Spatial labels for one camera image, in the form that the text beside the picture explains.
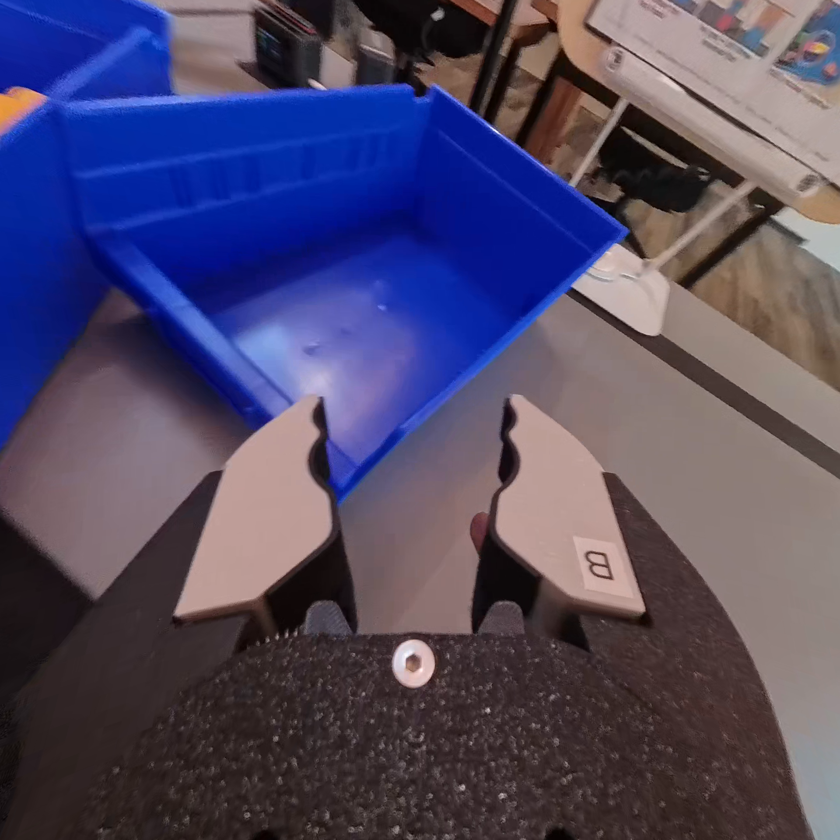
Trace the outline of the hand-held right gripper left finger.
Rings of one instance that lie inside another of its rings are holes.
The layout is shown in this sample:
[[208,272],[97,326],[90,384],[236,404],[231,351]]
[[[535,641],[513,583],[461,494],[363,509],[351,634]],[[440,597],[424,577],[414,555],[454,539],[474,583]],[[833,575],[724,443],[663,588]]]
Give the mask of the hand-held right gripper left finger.
[[323,400],[305,395],[225,463],[173,612],[179,623],[248,615],[291,625],[270,597],[337,532]]

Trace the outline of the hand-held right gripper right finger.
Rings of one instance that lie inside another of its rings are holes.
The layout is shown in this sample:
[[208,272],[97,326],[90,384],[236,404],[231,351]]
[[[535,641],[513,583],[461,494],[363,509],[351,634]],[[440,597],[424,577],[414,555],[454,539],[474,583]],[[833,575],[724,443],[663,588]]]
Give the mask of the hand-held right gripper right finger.
[[500,438],[489,537],[536,579],[537,615],[641,618],[646,605],[602,465],[523,395],[506,400]]

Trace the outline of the blue plastic bin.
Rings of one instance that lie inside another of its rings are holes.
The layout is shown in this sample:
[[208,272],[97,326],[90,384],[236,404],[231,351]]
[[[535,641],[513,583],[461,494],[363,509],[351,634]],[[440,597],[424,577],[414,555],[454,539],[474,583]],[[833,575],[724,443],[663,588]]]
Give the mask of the blue plastic bin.
[[59,114],[98,267],[252,428],[321,397],[340,501],[626,236],[438,87]]
[[169,95],[170,20],[135,1],[2,1],[1,92],[48,101],[1,135],[1,445],[107,288],[80,234],[60,116]]

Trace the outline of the pile of mega blocks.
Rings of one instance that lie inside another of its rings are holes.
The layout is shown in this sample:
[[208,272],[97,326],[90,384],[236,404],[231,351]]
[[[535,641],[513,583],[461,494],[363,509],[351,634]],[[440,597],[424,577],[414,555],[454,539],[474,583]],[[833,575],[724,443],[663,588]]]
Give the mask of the pile of mega blocks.
[[1,92],[0,100],[0,132],[4,135],[26,119],[30,113],[42,107],[48,98],[26,87],[10,87]]

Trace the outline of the white metal poster stand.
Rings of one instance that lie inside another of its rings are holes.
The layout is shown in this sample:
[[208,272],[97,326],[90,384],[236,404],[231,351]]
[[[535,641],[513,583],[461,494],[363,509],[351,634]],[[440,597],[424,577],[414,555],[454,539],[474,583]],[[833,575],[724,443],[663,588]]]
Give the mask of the white metal poster stand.
[[628,50],[610,47],[602,65],[602,75],[620,98],[574,171],[570,179],[572,187],[578,186],[629,106],[641,109],[667,128],[680,129],[694,145],[714,153],[717,161],[743,179],[734,193],[721,200],[657,257],[642,258],[622,245],[615,245],[574,283],[573,289],[588,301],[632,330],[654,337],[662,331],[671,287],[660,272],[665,263],[753,189],[761,188],[791,204],[817,194],[826,180],[759,135],[737,127],[702,105],[667,75]]

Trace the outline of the black office chair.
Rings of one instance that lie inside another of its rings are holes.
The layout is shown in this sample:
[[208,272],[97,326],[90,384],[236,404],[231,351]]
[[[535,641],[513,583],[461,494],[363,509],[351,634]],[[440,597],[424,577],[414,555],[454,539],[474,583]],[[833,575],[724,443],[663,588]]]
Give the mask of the black office chair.
[[610,136],[598,153],[600,170],[620,190],[618,203],[643,203],[665,213],[692,210],[711,184],[703,167],[672,164],[629,135]]

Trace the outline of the black battery charger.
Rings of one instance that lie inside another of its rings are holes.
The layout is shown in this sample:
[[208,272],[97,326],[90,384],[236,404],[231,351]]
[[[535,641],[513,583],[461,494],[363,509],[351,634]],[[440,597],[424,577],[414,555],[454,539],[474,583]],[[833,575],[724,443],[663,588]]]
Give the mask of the black battery charger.
[[282,2],[258,2],[252,19],[261,76],[279,88],[319,83],[322,39],[311,22]]
[[355,41],[356,87],[381,86],[393,83],[396,73],[396,49],[393,41],[379,31],[366,29]]

